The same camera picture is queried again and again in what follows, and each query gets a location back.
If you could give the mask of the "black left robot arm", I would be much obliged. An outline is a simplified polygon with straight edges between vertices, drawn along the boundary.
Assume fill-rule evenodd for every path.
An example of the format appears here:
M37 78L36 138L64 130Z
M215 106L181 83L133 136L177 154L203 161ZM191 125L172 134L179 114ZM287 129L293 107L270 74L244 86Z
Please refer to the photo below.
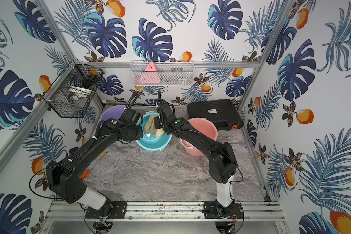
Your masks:
M119 119L100 121L95 134L77 151L60 162L51 161L46 166L48 188L66 202L88 206L108 216L113 212L112 201L107 196L89 188L81 179L87 167L110 145L132 142L143 137L143 116L130 108Z

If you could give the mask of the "teal plastic bucket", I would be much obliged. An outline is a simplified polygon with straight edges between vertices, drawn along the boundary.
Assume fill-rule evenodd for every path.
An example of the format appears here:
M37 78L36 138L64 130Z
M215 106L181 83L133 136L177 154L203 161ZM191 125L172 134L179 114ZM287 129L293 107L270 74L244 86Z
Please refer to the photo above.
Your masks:
M164 133L159 137L155 137L155 133L146 133L144 130L145 125L151 116L157 117L157 112L147 112L143 115L143 120L139 120L137 125L142 127L143 137L139 140L136 140L137 144L149 151L159 151L163 150L171 141L172 135Z

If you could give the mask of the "pink plastic bucket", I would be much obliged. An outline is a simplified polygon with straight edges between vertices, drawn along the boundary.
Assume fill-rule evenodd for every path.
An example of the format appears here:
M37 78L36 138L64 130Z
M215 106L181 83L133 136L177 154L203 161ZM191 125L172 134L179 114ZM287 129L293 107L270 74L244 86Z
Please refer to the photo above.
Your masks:
M206 135L210 139L217 140L217 137L218 137L217 129L216 129L215 125L212 122L210 122L209 120L204 119L204 118L192 118L192 119L189 119L188 122L195 129L197 129L198 131L200 131L201 133L203 133L204 135ZM203 156L203 153L199 149L197 149L195 146L190 144L189 142L187 142L181 138L179 139L179 141L189 155L194 156L194 157Z

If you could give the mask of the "yellow cleaning cloth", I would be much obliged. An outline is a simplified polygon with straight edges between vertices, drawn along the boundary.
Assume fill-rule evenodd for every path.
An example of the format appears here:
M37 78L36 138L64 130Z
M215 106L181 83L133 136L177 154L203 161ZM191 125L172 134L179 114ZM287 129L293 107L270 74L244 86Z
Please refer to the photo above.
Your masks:
M152 115L149 117L146 125L144 126L144 133L149 136L150 134L154 134L154 138L158 138L162 135L165 134L165 131L161 128L161 129L156 129L155 127L155 119L157 119L158 117L156 117L155 115Z

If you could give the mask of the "purple plastic bucket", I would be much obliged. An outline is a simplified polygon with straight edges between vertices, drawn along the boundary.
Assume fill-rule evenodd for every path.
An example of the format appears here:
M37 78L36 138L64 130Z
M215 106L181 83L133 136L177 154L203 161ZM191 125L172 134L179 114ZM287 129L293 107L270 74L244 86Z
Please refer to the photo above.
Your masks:
M100 120L106 121L110 118L118 120L125 111L124 105L116 105L108 108L107 110L103 111Z

